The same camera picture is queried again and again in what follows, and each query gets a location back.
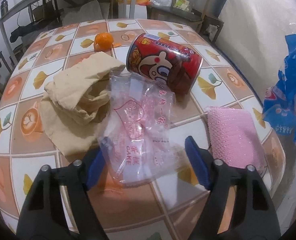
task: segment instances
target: wooden stool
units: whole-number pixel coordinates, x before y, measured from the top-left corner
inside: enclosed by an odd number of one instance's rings
[[[222,20],[219,20],[217,17],[212,16],[212,15],[205,15],[204,19],[203,19],[203,23],[201,25],[201,29],[200,29],[200,35],[203,35],[204,32],[206,31],[206,29],[210,26],[210,25],[214,25],[217,26],[217,32],[216,35],[214,36],[212,42],[215,43],[221,30],[223,27],[224,22]]]

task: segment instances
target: clear plastic bag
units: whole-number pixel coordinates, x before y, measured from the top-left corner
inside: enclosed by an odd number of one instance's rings
[[[135,186],[186,165],[185,153],[169,142],[174,93],[136,73],[112,73],[110,86],[111,110],[98,141],[112,177]]]

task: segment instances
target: red can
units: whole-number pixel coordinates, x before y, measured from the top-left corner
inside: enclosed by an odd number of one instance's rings
[[[127,54],[127,70],[187,94],[195,83],[203,58],[192,49],[151,34],[139,35]]]

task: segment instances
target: metal screw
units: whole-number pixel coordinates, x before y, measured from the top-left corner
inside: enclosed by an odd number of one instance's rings
[[[223,165],[223,161],[221,159],[215,159],[214,164],[216,164],[217,166],[221,166]]]
[[[49,168],[50,168],[50,166],[46,164],[46,165],[43,165],[43,166],[41,167],[41,170],[42,170],[42,171],[47,171]]]
[[[73,166],[76,166],[76,167],[80,166],[81,164],[82,164],[82,161],[81,160],[75,160],[73,162]]]
[[[247,165],[248,171],[255,171],[256,168],[253,165]]]

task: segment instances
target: crumpled cloth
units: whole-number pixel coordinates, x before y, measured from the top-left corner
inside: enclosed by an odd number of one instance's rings
[[[124,68],[124,63],[98,52],[58,73],[45,86],[39,103],[43,130],[63,155],[98,145],[99,124],[110,105],[109,73]]]

